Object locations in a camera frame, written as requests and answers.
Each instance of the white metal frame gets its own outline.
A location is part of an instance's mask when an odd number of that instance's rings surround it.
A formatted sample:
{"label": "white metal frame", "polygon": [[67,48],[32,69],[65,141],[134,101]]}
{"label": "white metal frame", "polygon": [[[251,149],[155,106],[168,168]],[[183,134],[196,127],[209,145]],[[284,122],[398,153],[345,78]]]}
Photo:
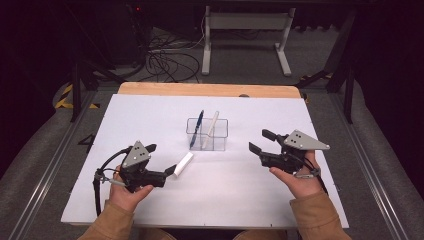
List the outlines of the white metal frame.
{"label": "white metal frame", "polygon": [[211,29],[266,29],[283,30],[281,41],[275,43],[275,49],[284,75],[291,76],[284,47],[293,22],[294,12],[295,8],[291,8],[288,13],[218,13],[211,12],[210,7],[206,6],[202,74],[209,75],[212,45],[210,40]]}

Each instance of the white marker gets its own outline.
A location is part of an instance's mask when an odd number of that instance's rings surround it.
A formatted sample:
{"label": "white marker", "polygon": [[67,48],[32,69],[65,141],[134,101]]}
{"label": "white marker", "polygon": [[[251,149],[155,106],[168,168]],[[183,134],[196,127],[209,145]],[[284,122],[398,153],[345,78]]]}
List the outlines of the white marker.
{"label": "white marker", "polygon": [[219,112],[216,111],[215,112],[215,115],[212,118],[212,123],[209,126],[208,135],[206,136],[206,139],[203,142],[202,149],[205,149],[206,148],[206,145],[208,145],[208,141],[209,141],[210,135],[212,134],[212,130],[215,127],[216,120],[218,120],[218,115],[219,115]]}

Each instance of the person's right hand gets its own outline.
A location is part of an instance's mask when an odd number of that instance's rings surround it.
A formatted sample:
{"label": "person's right hand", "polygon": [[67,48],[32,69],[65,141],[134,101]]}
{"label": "person's right hand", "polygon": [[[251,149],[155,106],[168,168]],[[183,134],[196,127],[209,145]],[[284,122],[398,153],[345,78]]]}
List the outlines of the person's right hand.
{"label": "person's right hand", "polygon": [[[315,159],[315,151],[309,150],[306,152],[305,157],[311,161],[315,168],[319,168]],[[322,187],[316,177],[313,178],[297,178],[293,174],[284,172],[283,170],[271,167],[269,171],[274,174],[278,179],[283,181],[290,189],[295,198],[306,197],[321,191]],[[309,173],[309,169],[303,167],[299,174]]]}

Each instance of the clear plastic container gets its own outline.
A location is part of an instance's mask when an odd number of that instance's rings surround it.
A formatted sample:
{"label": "clear plastic container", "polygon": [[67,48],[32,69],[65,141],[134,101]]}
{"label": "clear plastic container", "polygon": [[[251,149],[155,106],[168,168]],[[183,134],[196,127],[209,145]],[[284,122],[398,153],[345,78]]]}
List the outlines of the clear plastic container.
{"label": "clear plastic container", "polygon": [[225,151],[228,137],[228,120],[217,119],[208,135],[212,118],[203,118],[196,133],[197,118],[187,119],[188,147],[192,151]]}

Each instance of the hand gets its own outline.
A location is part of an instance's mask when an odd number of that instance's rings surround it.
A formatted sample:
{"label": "hand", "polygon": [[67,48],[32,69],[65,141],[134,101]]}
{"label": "hand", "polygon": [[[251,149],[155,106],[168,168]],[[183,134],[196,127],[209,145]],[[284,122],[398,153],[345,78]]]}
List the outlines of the hand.
{"label": "hand", "polygon": [[[121,166],[117,166],[116,170],[119,171]],[[123,182],[122,178],[117,172],[113,174],[113,179]],[[143,188],[137,188],[134,193],[128,191],[125,187],[111,184],[109,202],[116,204],[117,206],[129,211],[134,212],[137,204],[141,202],[149,193],[153,190],[152,185],[144,186]]]}
{"label": "hand", "polygon": [[[306,152],[305,157],[311,161],[315,168],[319,168],[315,159],[315,151],[309,150]],[[321,191],[322,187],[316,177],[314,178],[296,178],[293,174],[284,172],[283,170],[271,167],[269,171],[274,174],[278,179],[283,181],[290,189],[295,198],[306,197]],[[300,174],[309,173],[309,169],[303,167]]]}

